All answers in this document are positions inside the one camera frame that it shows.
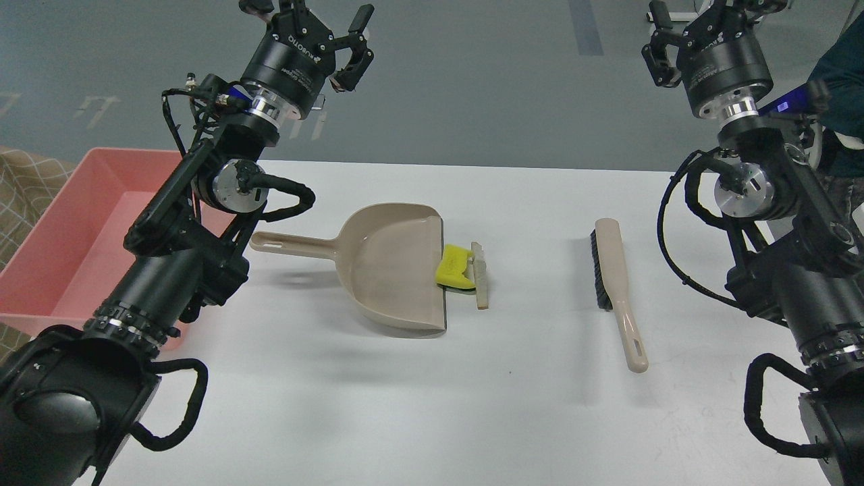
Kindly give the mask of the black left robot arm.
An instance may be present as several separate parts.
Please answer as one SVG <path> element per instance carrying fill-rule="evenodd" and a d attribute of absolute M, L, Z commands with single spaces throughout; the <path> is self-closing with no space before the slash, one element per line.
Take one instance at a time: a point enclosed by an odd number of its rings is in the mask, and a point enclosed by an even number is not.
<path fill-rule="evenodd" d="M 249 273 L 244 250 L 260 221 L 314 206 L 304 184 L 259 164 L 288 119 L 308 117 L 329 81 L 352 91 L 373 61 L 374 12 L 363 4 L 336 36 L 303 1 L 241 1 L 266 31 L 239 80 L 194 74 L 161 93 L 181 161 L 130 226 L 134 262 L 82 329 L 55 324 L 2 364 L 3 485 L 93 484 L 127 439 L 161 452 L 196 425 L 208 369 L 161 362 L 177 323 L 225 304 Z"/>

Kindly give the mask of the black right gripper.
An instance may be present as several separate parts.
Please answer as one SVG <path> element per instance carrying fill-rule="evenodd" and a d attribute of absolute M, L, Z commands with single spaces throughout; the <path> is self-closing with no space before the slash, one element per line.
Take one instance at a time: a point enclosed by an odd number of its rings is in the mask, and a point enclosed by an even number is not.
<path fill-rule="evenodd" d="M 742 119 L 757 115 L 757 102 L 772 80 L 764 53 L 752 28 L 790 1 L 709 1 L 701 10 L 706 31 L 685 28 L 676 33 L 664 2 L 650 2 L 654 25 L 641 49 L 655 86 L 676 87 L 681 81 L 691 113 L 698 119 Z M 668 47 L 678 47 L 678 67 Z"/>

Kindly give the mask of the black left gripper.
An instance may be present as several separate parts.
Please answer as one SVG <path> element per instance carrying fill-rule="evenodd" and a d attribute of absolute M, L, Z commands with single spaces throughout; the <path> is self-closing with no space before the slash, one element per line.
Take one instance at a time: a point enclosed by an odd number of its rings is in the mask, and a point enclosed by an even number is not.
<path fill-rule="evenodd" d="M 333 32 L 311 11 L 294 11 L 294 1 L 240 1 L 240 10 L 269 27 L 246 70 L 244 85 L 264 86 L 292 105 L 290 119 L 306 119 L 325 80 L 335 71 L 335 53 L 321 46 Z M 351 92 L 374 60 L 365 30 L 375 11 L 373 4 L 358 7 L 348 33 L 333 41 L 335 51 L 348 49 L 350 58 L 330 82 L 336 92 Z"/>

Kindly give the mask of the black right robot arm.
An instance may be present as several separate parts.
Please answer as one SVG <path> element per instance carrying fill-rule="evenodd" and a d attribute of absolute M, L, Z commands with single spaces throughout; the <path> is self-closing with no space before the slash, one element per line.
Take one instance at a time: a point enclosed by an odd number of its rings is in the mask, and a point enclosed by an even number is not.
<path fill-rule="evenodd" d="M 830 484 L 861 485 L 862 237 L 805 154 L 829 90 L 809 81 L 758 107 L 774 81 L 753 27 L 784 1 L 711 1 L 682 32 L 664 2 L 649 9 L 655 28 L 641 53 L 652 80 L 683 85 L 695 117 L 721 126 L 718 147 L 693 152 L 661 203 L 683 182 L 691 212 L 728 237 L 726 304 L 789 329 L 803 363 L 753 360 L 745 424 L 778 454 L 817 460 Z"/>

